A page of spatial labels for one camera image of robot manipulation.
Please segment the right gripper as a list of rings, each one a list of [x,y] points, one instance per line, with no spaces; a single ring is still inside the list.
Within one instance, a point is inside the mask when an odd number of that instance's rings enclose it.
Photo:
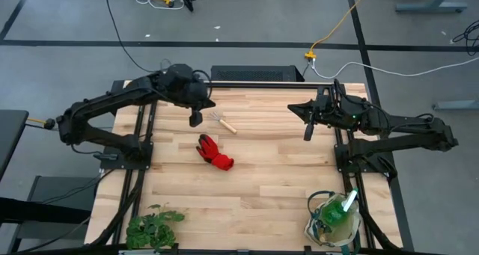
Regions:
[[[306,119],[306,129],[304,140],[310,141],[314,132],[314,126],[317,124],[317,118],[332,114],[337,105],[337,90],[336,87],[329,89],[317,90],[315,100],[310,99],[307,102],[299,104],[289,104],[288,109],[293,110],[301,119]]]

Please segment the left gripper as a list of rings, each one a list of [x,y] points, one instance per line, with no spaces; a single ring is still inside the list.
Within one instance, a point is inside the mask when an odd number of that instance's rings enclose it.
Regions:
[[[187,97],[192,112],[189,117],[189,125],[191,127],[196,127],[203,122],[201,110],[214,108],[215,103],[211,99],[208,99],[207,92],[191,92],[187,95]]]

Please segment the hand rake wooden handle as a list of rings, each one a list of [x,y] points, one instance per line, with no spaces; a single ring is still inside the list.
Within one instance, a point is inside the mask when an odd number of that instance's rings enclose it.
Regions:
[[[223,127],[225,127],[229,132],[231,132],[232,134],[236,135],[237,134],[237,130],[232,127],[232,125],[230,125],[229,123],[227,123],[225,120],[223,120],[216,112],[212,112],[210,113],[210,116],[216,120],[217,122],[219,122]]]

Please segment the red gardening glove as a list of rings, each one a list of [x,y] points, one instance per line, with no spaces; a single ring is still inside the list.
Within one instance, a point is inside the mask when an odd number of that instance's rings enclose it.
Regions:
[[[228,171],[234,166],[234,160],[221,154],[216,142],[206,134],[199,136],[196,150],[205,162],[220,170]]]

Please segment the green spray bottle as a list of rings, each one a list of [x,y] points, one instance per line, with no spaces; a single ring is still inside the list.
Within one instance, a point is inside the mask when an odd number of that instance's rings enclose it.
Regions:
[[[353,189],[347,196],[334,194],[321,210],[320,220],[328,227],[344,223],[356,209],[354,205],[358,191]]]

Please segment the beige canvas gardening bag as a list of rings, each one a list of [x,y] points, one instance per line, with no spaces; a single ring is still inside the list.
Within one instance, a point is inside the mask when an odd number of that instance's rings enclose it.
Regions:
[[[327,194],[328,199],[318,205],[314,210],[310,208],[310,202],[317,196],[321,194]],[[348,217],[348,219],[337,227],[328,227],[320,220],[321,210],[325,203],[332,197],[335,193],[333,191],[317,191],[311,194],[307,201],[307,210],[310,214],[307,224],[305,225],[304,234],[312,242],[315,242],[319,246],[328,246],[330,248],[340,248],[343,255],[350,253],[349,244],[353,242],[354,238],[359,229],[360,213],[359,213],[359,203],[355,200],[354,205],[356,209]],[[318,238],[323,236],[325,242],[319,242]]]

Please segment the black perforated computer tower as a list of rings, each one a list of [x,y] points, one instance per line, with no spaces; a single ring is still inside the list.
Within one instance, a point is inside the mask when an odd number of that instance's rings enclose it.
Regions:
[[[212,66],[213,81],[303,82],[296,66]]]

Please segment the green artificial plant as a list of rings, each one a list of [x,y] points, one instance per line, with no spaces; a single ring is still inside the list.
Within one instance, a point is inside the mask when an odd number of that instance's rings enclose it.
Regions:
[[[126,229],[126,246],[129,250],[150,247],[157,252],[172,248],[176,242],[173,226],[185,219],[182,212],[167,210],[164,206],[149,206],[153,212],[130,220]]]

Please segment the dark grey side stand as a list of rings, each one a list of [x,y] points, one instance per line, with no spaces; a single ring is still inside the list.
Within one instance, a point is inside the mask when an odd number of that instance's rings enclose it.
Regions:
[[[0,226],[16,224],[8,253],[22,240],[83,240],[94,203],[96,180],[36,176],[26,200],[0,197]]]

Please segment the dark office desk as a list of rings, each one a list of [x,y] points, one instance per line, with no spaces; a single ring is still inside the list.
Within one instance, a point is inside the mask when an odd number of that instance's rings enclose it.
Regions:
[[[25,129],[28,112],[0,109],[0,180]]]

